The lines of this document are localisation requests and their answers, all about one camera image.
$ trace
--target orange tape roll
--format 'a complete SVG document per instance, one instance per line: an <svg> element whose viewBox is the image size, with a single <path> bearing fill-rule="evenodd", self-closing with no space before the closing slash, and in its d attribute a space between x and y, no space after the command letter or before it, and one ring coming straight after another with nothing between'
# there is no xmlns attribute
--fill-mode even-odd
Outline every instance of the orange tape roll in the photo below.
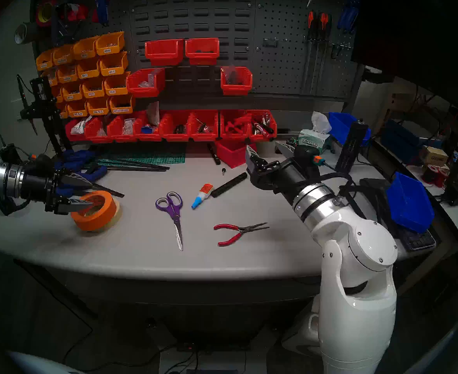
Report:
<svg viewBox="0 0 458 374"><path fill-rule="evenodd" d="M93 191L80 199L94 204L84 210L71 213L71 218L82 230L98 230L107 225L117 213L116 203L107 191Z"/></svg>

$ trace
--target glue bottle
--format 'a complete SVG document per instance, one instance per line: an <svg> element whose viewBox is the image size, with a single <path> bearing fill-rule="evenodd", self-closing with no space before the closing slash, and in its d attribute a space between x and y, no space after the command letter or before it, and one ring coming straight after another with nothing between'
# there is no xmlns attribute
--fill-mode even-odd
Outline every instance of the glue bottle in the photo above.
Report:
<svg viewBox="0 0 458 374"><path fill-rule="evenodd" d="M203 202L204 199L207 199L213 188L214 186L212 184L205 183L203 187L200 189L200 192L198 193L198 196L194 200L191 207L195 209L198 205L200 205Z"/></svg>

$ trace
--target purple scissors handle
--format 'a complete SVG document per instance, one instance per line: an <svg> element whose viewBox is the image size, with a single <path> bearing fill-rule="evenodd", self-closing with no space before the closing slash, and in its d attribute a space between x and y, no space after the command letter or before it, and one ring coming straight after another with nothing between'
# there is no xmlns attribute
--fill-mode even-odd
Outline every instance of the purple scissors handle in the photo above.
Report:
<svg viewBox="0 0 458 374"><path fill-rule="evenodd" d="M176 205L172 200L171 196L177 198L177 200L180 201L180 203ZM160 203L166 203L167 206L161 206ZM167 198L158 198L155 203L156 209L166 211L174 221L179 221L179 218L181 216L182 204L183 202L181 196L179 196L175 191L168 192Z"/></svg>

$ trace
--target blue storage bin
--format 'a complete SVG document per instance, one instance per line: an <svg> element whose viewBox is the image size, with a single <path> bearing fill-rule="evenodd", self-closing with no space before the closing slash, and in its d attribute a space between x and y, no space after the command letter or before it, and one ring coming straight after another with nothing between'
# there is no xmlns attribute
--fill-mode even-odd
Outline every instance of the blue storage bin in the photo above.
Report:
<svg viewBox="0 0 458 374"><path fill-rule="evenodd" d="M338 142L344 145L346 137L348 136L348 132L350 131L350 125L356 120L357 119L355 116L350 114L344 114L342 112L330 112L329 124L331 125L331 131L329 133L334 136ZM365 137L362 140L362 146L367 144L367 141L370 137L371 129L368 128L365 132Z"/></svg>
<svg viewBox="0 0 458 374"><path fill-rule="evenodd" d="M418 233L428 230L435 212L421 182L396 172L386 196L393 221Z"/></svg>

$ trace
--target gray tabletop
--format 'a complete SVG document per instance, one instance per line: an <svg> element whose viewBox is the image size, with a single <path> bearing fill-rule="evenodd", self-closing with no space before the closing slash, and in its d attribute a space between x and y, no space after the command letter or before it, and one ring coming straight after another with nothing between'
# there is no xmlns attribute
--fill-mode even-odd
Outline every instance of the gray tabletop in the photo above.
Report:
<svg viewBox="0 0 458 374"><path fill-rule="evenodd" d="M258 150L266 158L283 159L273 153L273 143L260 144ZM336 154L325 152L323 157L334 165L338 155L339 150ZM99 182L125 194L119 199L123 215L102 233L83 232L70 216L46 213L42 203L30 203L8 217L0 212L0 251L38 265L110 277L245 280L320 274L321 248L284 197L255 188L249 178L191 209L204 183L217 187L246 170L246 166L225 166L227 172L222 176L223 166L216 166L208 153L188 152L185 163L171 165L164 173L109 172ZM321 173L329 172L321 167ZM356 182L382 178L376 169L364 165L354 165L351 176ZM337 192L344 180L325 183ZM178 192L184 200L183 252L177 248L172 220L155 208L156 199L169 191ZM364 196L358 193L355 200L368 218L375 219ZM245 234L225 248L217 246L236 232L215 231L214 225L261 222L268 222L270 229ZM402 246L398 249L399 259L407 257Z"/></svg>

